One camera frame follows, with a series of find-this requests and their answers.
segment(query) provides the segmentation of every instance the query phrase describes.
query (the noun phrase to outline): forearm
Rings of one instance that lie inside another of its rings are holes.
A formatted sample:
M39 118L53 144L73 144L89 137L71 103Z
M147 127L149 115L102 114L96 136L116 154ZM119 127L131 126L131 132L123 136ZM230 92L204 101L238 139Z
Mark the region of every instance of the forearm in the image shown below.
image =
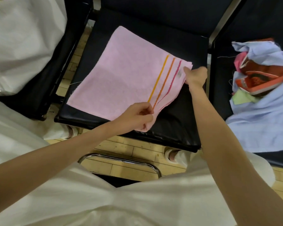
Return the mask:
M238 225L283 225L283 200L264 182L198 86L191 86L204 157Z
M110 123L0 164L0 212L113 136Z

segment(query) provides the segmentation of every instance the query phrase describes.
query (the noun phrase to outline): person's right arm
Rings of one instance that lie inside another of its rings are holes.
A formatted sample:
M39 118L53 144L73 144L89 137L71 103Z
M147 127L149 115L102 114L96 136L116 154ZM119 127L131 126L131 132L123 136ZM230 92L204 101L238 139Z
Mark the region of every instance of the person's right arm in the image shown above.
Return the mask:
M283 200L255 171L234 133L202 86L207 69L184 68L204 158L237 224L283 225Z

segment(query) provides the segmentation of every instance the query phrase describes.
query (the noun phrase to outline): blue fabric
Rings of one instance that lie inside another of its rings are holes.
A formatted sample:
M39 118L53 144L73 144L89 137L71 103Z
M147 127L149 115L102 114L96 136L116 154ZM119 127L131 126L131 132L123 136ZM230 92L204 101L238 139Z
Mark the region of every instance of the blue fabric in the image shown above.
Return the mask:
M283 51L274 42L232 42L236 51L247 51L248 58L262 65L283 66ZM238 87L235 79L233 91ZM275 152L283 150L283 83L259 102L235 105L230 100L233 115L226 123L248 152Z

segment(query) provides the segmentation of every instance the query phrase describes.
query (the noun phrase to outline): curved metal chair leg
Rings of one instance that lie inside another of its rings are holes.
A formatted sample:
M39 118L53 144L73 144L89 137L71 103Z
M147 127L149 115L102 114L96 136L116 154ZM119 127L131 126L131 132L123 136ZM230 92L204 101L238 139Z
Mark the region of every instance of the curved metal chair leg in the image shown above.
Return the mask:
M115 157L115 156L102 155L102 154L98 154L98 153L91 153L91 154L84 155L83 157L81 157L79 159L78 163L81 164L84 159L88 159L88 158L91 158L91 157L99 157L99 158L103 158L103 159L110 159L110 160L115 160L115 161L119 161L119 162L126 162L126 163L135 164L135 165L150 167L151 169L153 169L157 173L158 178L162 177L160 170L156 166L154 166L150 163L139 162L139 161L135 161L135 160L131 160L131 159L123 159L123 158L119 158L119 157Z

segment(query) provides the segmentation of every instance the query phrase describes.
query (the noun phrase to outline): magenta stripe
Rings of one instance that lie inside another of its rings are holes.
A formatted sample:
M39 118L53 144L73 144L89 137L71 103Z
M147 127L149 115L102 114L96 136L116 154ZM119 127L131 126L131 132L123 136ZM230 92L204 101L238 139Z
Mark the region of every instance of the magenta stripe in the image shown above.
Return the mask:
M176 77L176 75L177 75L177 73L178 73L178 71L179 71L179 67L180 67L180 65L181 65L181 61L182 61L182 60L179 61L179 65L178 65L177 70L176 70L176 72L175 72L175 75L174 75L174 77L173 77L173 79L172 79L171 85L170 85L170 87L169 87L168 92L166 93L166 95L164 95L164 97L167 96L168 93L169 93L170 90L171 90L171 87L172 87L172 85L173 85L174 79L175 79L175 77Z

